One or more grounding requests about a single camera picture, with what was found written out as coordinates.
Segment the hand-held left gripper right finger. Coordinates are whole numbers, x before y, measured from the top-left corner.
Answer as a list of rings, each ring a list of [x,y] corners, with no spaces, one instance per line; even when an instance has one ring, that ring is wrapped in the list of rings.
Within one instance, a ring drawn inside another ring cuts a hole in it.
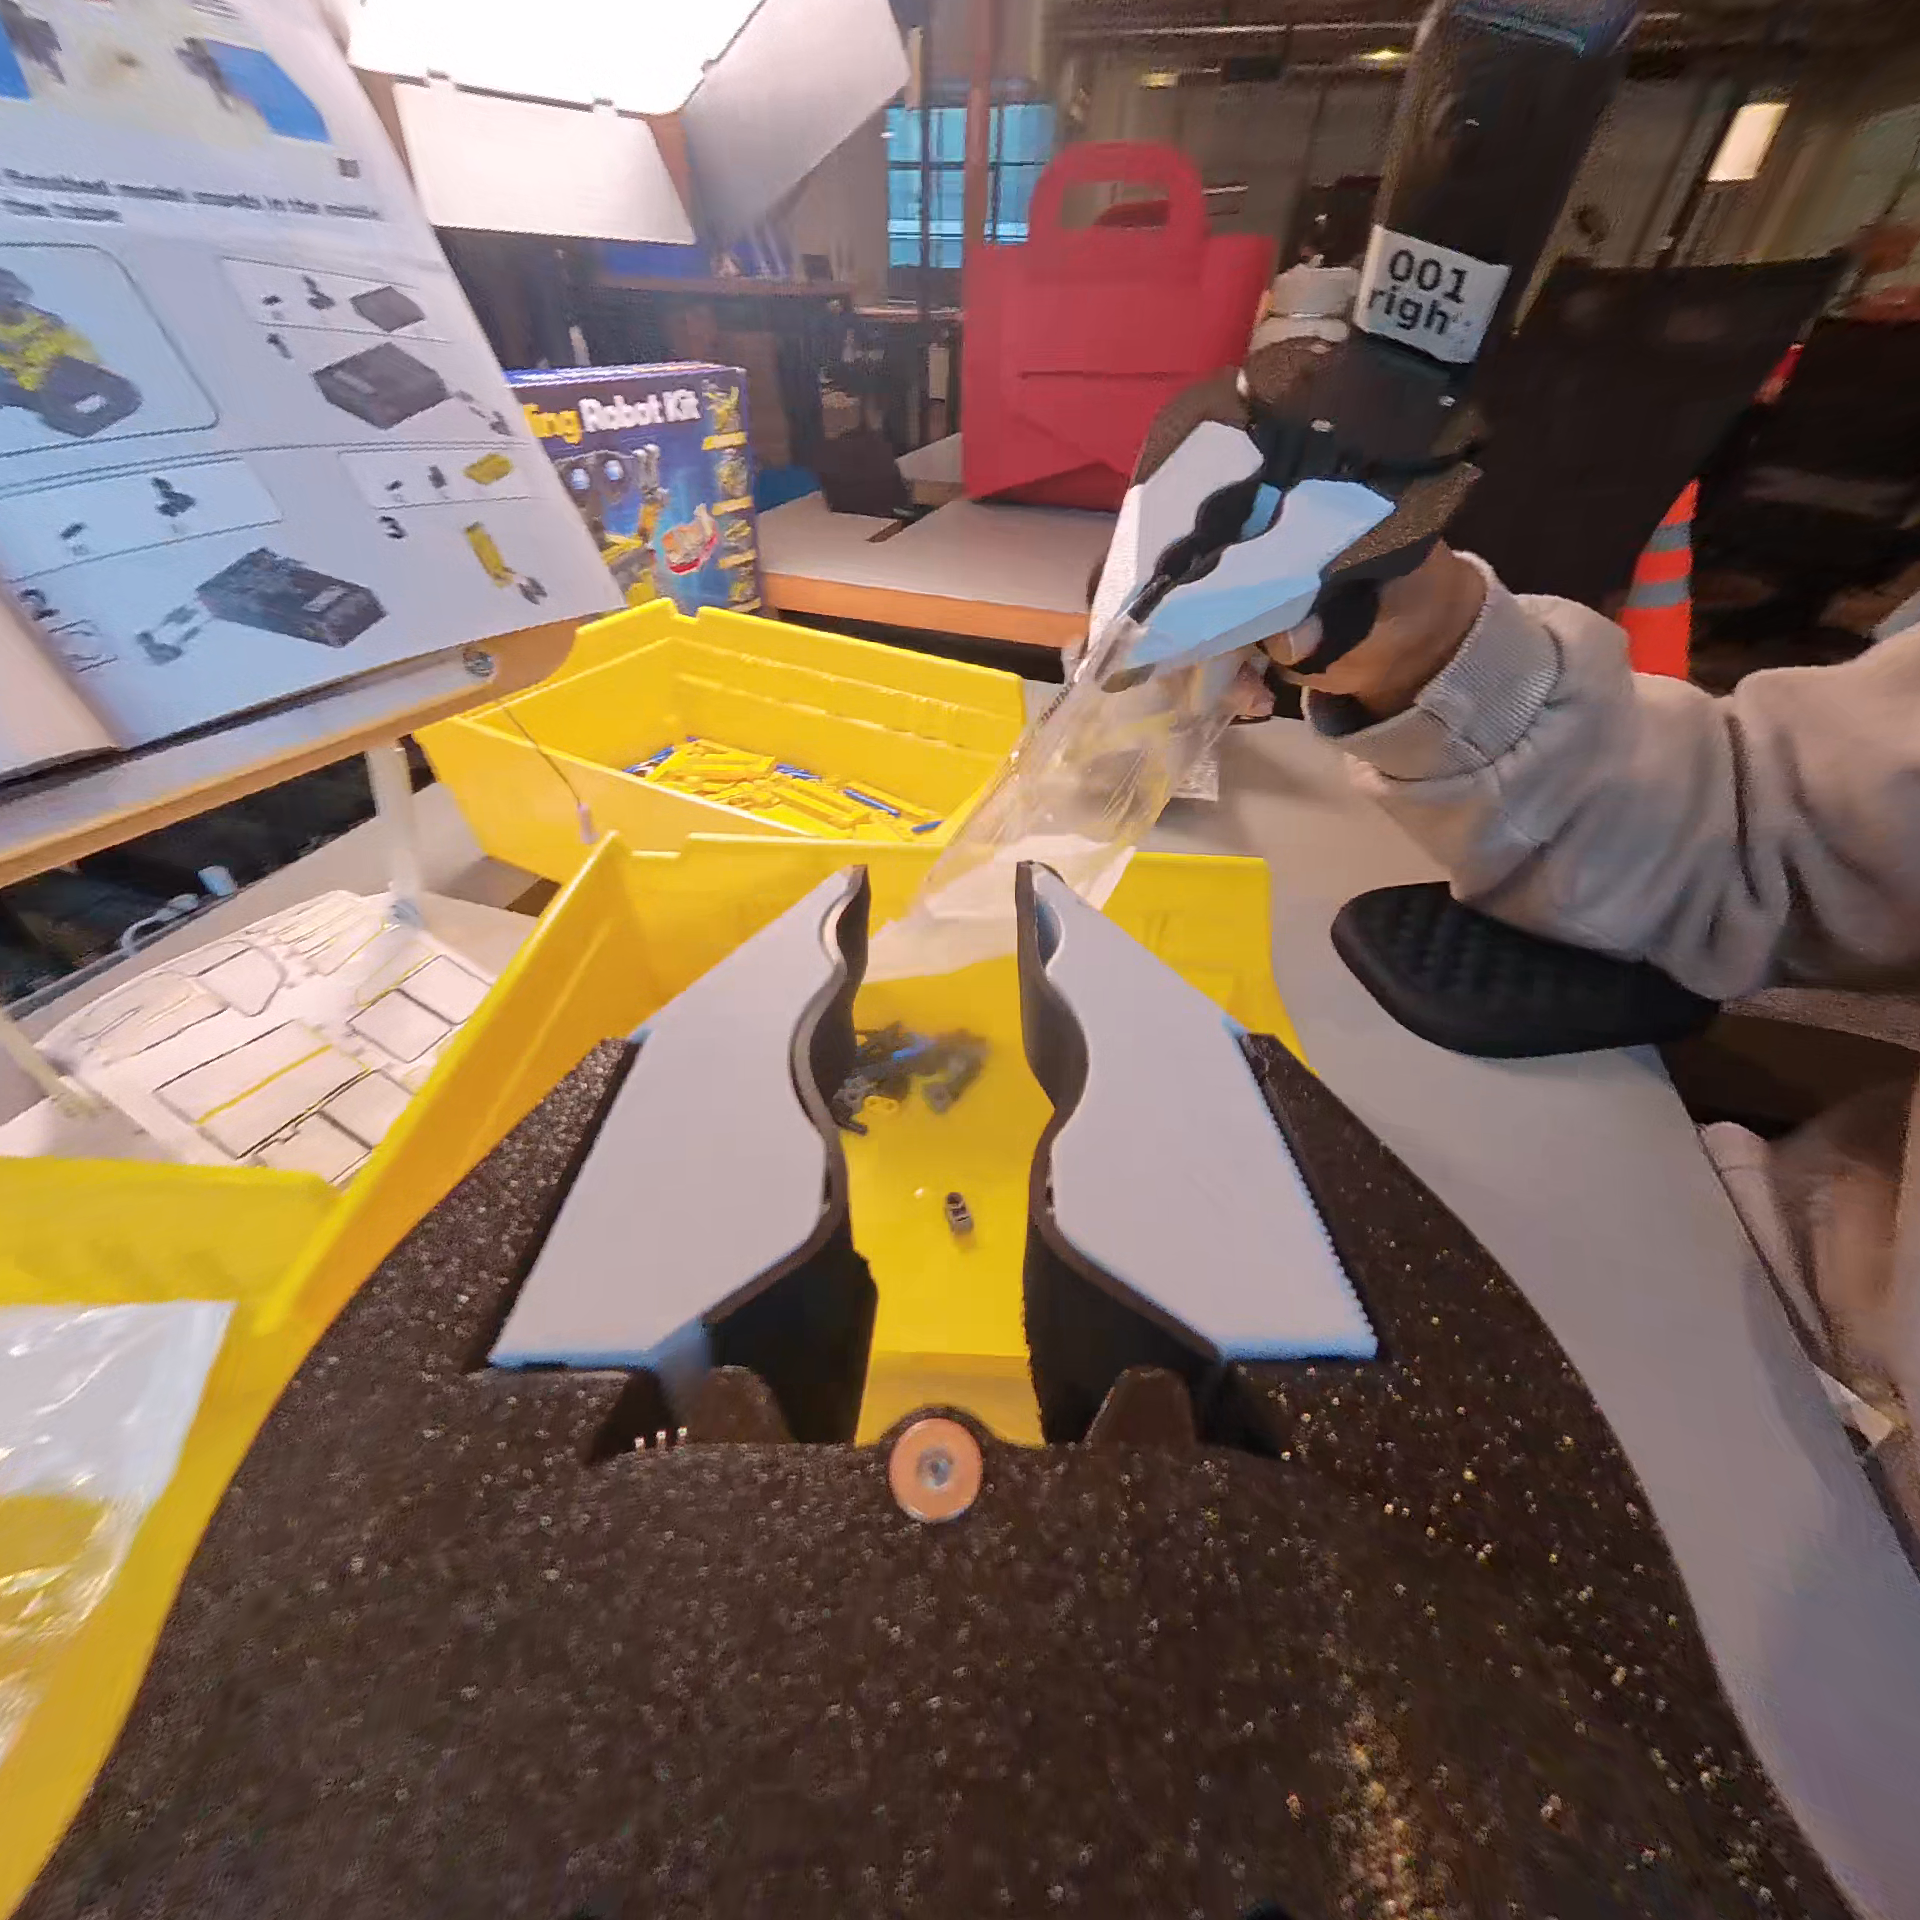
[[[1377,1363],[1257,1034],[1037,863],[1015,878],[1015,963],[1046,1099],[1021,1279],[1043,1441],[1086,1441],[1138,1371],[1204,1425],[1234,1369]]]

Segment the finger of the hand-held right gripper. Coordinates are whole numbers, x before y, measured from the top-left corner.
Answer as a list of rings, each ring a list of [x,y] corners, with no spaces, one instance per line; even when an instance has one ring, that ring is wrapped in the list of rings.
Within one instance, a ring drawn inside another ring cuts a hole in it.
[[[1332,569],[1356,542],[1399,507],[1389,494],[1353,480],[1309,479],[1295,487],[1254,487],[1274,515],[1254,535],[1194,561],[1165,561],[1130,610],[1114,646],[1114,688],[1202,665],[1299,626]]]
[[[1137,608],[1148,594],[1181,586],[1242,540],[1261,470],[1265,452],[1246,425],[1202,420],[1127,489],[1117,513],[1121,615],[1146,617]]]

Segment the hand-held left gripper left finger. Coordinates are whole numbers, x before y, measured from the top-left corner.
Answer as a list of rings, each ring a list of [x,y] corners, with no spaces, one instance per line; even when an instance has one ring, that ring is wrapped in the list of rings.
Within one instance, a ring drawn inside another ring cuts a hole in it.
[[[635,1376],[690,1427],[710,1378],[763,1384],[802,1444],[858,1433],[875,1282],[843,1127],[873,890],[813,884],[623,1040],[518,1267],[486,1367]]]

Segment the person's right forearm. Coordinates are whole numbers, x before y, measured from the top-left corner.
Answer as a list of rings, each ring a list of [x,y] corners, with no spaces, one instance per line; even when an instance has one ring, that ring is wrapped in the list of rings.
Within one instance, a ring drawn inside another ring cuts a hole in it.
[[[1358,728],[1302,698],[1457,899],[1717,1001],[1915,992],[1915,628],[1717,698],[1463,558],[1486,604],[1414,706]]]

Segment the grey desk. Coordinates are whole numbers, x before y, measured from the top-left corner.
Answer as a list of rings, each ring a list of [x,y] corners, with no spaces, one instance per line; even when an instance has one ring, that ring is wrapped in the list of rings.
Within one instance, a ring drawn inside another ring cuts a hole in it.
[[[270,1276],[13,1162],[4,1295],[247,1257],[175,1483],[4,1762],[4,1915],[1915,1915],[1915,1571],[1650,1056],[1473,1063],[1341,975],[1410,850],[1295,726],[1242,740],[1261,1072],[1391,1359],[1249,1371],[1217,1444],[988,1441],[921,1528],[875,1447],[589,1458],[611,1385],[479,1330],[618,1022],[821,859],[607,849],[501,978],[397,1202]]]

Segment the person's right hand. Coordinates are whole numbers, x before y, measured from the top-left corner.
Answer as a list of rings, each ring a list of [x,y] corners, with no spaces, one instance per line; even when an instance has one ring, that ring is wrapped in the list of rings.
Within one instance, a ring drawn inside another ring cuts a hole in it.
[[[1300,624],[1260,640],[1261,660],[1233,686],[1233,723],[1276,718],[1282,684],[1363,730],[1405,713],[1460,652],[1486,594],[1477,563],[1445,542],[1396,579],[1326,592]]]

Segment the red tote bag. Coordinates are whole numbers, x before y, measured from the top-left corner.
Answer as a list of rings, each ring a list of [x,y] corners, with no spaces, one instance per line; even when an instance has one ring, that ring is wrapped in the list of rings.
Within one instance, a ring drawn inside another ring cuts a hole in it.
[[[1271,239],[1211,228],[1179,148],[1071,145],[1027,241],[963,271],[967,499],[1116,513],[1162,404],[1246,354],[1276,262]]]

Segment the pile of small mixed pieces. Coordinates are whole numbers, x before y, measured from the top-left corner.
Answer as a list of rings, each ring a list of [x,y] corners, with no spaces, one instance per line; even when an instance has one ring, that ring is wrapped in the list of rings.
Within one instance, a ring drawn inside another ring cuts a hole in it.
[[[890,1136],[911,1107],[946,1119],[982,1076],[989,1056],[989,1040],[964,1027],[858,1024],[847,1063],[828,1096],[828,1114],[847,1144],[871,1140],[875,1127]],[[898,1145],[869,1145],[851,1156],[855,1211],[875,1233],[929,1201],[929,1188],[907,1180]]]

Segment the black office chair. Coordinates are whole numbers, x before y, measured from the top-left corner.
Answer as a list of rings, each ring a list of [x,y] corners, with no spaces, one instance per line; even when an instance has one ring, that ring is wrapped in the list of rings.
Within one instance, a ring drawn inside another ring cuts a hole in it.
[[[1601,608],[1831,299],[1837,254],[1559,264],[1479,368],[1479,480],[1446,527],[1511,592]]]

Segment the orange traffic cone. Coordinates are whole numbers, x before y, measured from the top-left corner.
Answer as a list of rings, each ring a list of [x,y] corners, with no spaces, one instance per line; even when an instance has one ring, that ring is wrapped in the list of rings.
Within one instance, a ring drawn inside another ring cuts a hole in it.
[[[1686,681],[1694,636],[1694,518],[1698,480],[1674,499],[1645,540],[1620,610],[1628,659],[1644,676]]]

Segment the white sticker sheet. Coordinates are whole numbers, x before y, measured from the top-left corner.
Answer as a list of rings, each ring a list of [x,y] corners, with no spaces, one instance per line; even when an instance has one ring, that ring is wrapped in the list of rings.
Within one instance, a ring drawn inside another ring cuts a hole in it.
[[[107,992],[41,1052],[139,1155],[345,1187],[494,984],[390,899],[329,891]]]

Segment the pile of yellow building parts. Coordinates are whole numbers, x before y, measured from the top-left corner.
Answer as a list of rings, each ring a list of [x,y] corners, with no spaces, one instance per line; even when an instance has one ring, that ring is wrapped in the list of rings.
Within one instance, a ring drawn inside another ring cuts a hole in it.
[[[756,825],[826,840],[932,844],[946,816],[875,785],[828,778],[804,764],[734,748],[710,737],[679,737],[626,762],[626,778],[679,801],[753,819]]]

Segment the blue robot kit box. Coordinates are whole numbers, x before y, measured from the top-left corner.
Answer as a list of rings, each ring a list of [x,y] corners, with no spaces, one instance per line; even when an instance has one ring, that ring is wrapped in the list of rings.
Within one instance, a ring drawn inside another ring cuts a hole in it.
[[[507,383],[623,608],[762,610],[743,368],[524,368]]]

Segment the open white cardboard box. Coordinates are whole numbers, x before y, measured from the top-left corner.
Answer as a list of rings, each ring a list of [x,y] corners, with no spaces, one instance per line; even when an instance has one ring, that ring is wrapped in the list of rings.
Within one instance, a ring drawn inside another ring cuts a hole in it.
[[[885,2],[323,6],[385,80],[428,220],[721,250],[907,83]]]

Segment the instruction manual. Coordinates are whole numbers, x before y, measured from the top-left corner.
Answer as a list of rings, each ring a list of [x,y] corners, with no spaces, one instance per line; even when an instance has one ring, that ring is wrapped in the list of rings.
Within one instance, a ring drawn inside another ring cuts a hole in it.
[[[618,601],[317,6],[3,6],[3,769]]]

